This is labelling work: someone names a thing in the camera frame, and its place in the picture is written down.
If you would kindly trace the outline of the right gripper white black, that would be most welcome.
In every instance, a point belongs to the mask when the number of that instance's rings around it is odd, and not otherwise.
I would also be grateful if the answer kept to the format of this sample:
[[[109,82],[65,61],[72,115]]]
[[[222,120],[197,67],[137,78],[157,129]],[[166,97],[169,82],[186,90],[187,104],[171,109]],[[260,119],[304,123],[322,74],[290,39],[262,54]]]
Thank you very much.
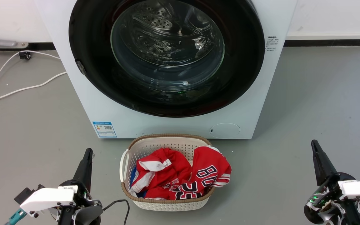
[[[316,225],[360,225],[360,181],[338,173],[317,140],[311,141],[318,188],[304,205]]]

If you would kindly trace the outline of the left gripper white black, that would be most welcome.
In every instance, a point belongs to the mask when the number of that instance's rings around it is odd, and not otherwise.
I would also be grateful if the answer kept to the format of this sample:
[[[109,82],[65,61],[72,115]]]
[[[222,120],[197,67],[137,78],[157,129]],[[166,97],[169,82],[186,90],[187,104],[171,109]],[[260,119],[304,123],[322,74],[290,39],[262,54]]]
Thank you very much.
[[[14,200],[32,218],[49,211],[55,216],[57,225],[100,225],[102,204],[89,193],[92,159],[93,150],[87,148],[76,169],[74,180],[63,182],[57,188],[46,188],[43,185],[39,185],[36,190],[25,188]]]

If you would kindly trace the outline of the black round glass washer door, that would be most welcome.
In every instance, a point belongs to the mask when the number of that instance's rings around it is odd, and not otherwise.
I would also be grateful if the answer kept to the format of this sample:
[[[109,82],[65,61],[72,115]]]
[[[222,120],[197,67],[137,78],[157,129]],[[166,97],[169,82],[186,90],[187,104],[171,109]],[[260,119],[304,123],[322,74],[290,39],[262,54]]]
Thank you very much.
[[[77,0],[68,31],[77,67],[99,91],[159,117],[226,107],[264,60],[250,0]]]

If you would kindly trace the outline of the white front-load washing machine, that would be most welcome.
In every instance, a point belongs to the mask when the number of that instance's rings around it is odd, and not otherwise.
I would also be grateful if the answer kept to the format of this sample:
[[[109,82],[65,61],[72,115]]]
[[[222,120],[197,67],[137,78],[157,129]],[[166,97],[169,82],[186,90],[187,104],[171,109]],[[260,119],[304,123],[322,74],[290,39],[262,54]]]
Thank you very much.
[[[70,47],[69,20],[76,1],[34,0],[91,124],[94,121],[111,122],[117,138],[159,133],[220,139],[253,137],[298,0],[250,0],[264,32],[262,68],[252,86],[240,98],[217,111],[193,117],[159,117],[141,113],[99,91],[77,67]]]

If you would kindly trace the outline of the blue energy label sticker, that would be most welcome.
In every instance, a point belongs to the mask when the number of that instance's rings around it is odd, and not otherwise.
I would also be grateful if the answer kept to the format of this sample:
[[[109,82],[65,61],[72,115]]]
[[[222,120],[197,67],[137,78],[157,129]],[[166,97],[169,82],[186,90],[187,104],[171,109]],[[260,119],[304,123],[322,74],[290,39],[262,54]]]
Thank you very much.
[[[98,138],[117,138],[116,131],[111,122],[92,122]]]

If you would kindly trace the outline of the blue cloth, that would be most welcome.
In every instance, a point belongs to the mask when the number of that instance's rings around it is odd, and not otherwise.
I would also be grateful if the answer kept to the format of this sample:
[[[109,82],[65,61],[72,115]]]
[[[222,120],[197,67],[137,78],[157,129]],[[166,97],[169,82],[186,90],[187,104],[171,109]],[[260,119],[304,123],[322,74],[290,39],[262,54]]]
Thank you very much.
[[[145,195],[146,195],[146,191],[141,191],[141,192],[136,192],[133,190],[133,184],[134,184],[134,181],[136,180],[136,178],[138,177],[139,173],[137,171],[137,168],[133,168],[132,172],[131,172],[131,175],[130,175],[130,185],[129,185],[129,193],[133,196],[133,197],[136,197],[136,198],[144,198]]]

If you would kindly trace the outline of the cream plastic laundry basket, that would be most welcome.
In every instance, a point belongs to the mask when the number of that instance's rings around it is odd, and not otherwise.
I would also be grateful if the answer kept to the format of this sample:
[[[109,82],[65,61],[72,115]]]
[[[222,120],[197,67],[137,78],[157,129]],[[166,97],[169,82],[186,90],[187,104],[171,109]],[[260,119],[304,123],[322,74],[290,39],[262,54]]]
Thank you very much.
[[[192,211],[204,207],[215,191],[214,187],[210,188],[201,198],[186,200],[151,200],[138,198],[130,194],[130,176],[132,170],[136,168],[137,160],[151,154],[159,148],[167,147],[181,152],[189,162],[191,162],[195,148],[211,145],[211,142],[204,137],[191,134],[151,134],[134,139],[129,147],[123,152],[119,165],[119,177],[124,194],[139,208],[150,211]]]

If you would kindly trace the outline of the red garment with white trim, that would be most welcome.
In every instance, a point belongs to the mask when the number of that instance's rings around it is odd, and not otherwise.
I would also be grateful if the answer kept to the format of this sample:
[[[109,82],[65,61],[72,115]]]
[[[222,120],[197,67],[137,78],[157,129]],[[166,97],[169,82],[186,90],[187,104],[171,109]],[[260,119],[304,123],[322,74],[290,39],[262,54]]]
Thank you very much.
[[[139,173],[133,190],[146,191],[144,198],[170,200],[169,192],[191,172],[191,164],[180,152],[170,148],[160,148],[136,161]]]

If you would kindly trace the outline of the red jersey with black numbers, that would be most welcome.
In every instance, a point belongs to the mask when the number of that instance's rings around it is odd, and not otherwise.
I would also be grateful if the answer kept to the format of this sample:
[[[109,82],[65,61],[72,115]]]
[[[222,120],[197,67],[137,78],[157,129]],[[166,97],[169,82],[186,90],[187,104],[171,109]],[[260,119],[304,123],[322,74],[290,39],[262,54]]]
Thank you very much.
[[[169,192],[170,200],[201,198],[209,188],[221,188],[230,182],[232,168],[215,147],[200,146],[194,150],[191,172]]]

